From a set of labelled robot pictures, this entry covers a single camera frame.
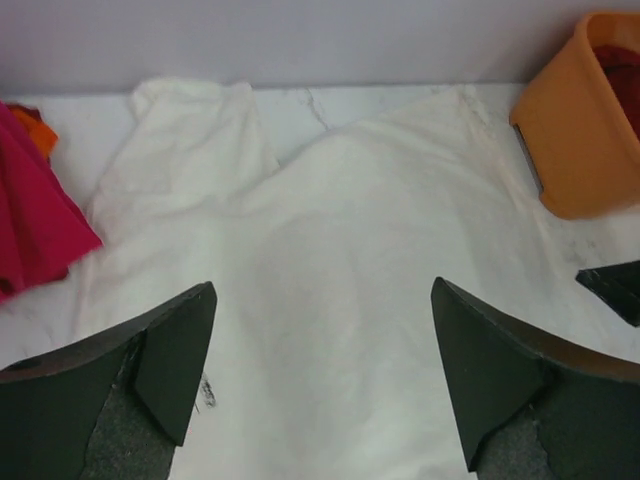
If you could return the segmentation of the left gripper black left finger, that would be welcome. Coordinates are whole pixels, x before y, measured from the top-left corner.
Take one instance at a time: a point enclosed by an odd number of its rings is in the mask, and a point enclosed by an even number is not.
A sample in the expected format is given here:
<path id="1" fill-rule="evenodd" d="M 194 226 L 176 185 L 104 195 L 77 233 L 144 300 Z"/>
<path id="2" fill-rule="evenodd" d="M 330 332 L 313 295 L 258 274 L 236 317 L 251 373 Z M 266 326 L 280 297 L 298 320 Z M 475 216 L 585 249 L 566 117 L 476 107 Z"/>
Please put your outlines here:
<path id="1" fill-rule="evenodd" d="M 217 304 L 201 283 L 1 372 L 4 479 L 166 479 L 183 445 Z"/>

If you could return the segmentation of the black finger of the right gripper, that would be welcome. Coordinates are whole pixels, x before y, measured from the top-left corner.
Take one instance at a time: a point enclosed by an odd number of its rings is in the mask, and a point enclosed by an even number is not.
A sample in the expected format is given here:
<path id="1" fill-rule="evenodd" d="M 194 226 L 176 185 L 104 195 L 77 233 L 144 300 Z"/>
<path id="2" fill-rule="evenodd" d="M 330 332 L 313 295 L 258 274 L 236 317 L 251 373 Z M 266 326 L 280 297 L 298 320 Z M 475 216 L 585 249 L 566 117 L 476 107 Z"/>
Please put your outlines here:
<path id="1" fill-rule="evenodd" d="M 639 327 L 639 261 L 580 270 L 576 281 L 591 291 L 626 323 Z"/>

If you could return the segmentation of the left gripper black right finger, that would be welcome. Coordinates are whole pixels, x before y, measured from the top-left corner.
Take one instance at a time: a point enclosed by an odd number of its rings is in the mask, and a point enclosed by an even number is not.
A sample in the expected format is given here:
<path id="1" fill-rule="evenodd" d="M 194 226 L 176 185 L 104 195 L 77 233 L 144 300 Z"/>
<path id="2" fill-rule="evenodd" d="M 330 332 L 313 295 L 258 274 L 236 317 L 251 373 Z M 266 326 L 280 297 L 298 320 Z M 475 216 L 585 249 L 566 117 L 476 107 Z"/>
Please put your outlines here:
<path id="1" fill-rule="evenodd" d="M 638 478 L 638 364 L 550 334 L 442 277 L 431 306 L 468 471 Z"/>

